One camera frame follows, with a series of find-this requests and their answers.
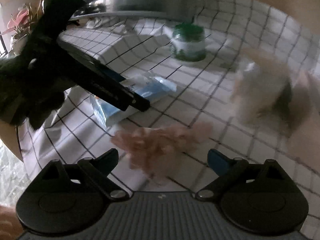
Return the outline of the pink fluffy soft toy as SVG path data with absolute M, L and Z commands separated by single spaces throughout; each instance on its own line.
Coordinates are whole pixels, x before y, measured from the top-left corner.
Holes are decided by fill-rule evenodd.
M 191 128 L 140 127 L 132 132 L 117 131 L 111 142 L 128 154 L 132 170 L 141 170 L 150 179 L 162 180 L 175 173 L 180 154 L 208 140 L 212 130 L 208 122 L 198 122 Z

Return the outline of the beige plush toy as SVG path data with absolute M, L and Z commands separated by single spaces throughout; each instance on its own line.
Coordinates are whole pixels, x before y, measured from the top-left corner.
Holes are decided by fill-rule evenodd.
M 245 48 L 239 54 L 230 97 L 232 115 L 248 127 L 294 133 L 311 111 L 307 80 L 291 79 L 289 66 L 274 53 Z

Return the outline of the pink leafed potted plant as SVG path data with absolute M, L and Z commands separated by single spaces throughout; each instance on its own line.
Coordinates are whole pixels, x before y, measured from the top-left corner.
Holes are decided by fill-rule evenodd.
M 28 36 L 32 33 L 44 13 L 43 5 L 44 0 L 39 0 L 36 7 L 31 3 L 24 3 L 17 9 L 16 16 L 11 14 L 7 29 L 1 32 L 1 36 L 10 35 L 10 53 L 18 55 L 21 52 Z

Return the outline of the green lidded jar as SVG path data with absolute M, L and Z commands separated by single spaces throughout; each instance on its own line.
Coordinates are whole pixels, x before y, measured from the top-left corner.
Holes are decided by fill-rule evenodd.
M 204 28 L 190 23 L 174 27 L 171 40 L 171 55 L 184 62 L 198 62 L 206 58 Z

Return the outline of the white grid tablecloth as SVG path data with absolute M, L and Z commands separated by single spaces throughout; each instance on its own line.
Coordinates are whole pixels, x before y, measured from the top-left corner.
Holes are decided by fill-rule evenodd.
M 231 116 L 229 97 L 240 49 L 255 47 L 275 53 L 291 68 L 292 77 L 319 65 L 319 36 L 284 12 L 256 0 L 197 0 L 195 23 L 204 27 L 207 57 L 185 65 L 170 57 L 173 22 L 153 18 L 110 18 L 97 29 L 73 28 L 61 38 L 100 60 L 126 78 L 151 72 L 177 85 L 177 90 L 110 128 L 93 114 L 89 94 L 76 86 L 65 91 L 65 103 L 33 131 L 25 123 L 18 139 L 26 172 L 33 179 L 53 159 L 75 163 L 98 157 L 112 147 L 118 130 L 136 127 L 213 124 L 209 139 L 182 153 L 181 166 L 164 191 L 197 191 L 215 178 L 207 166 L 211 148 L 252 163 L 274 158 L 297 183 L 309 202 L 301 232 L 319 239 L 319 174 L 289 155 L 285 134 L 277 129 L 248 128 Z

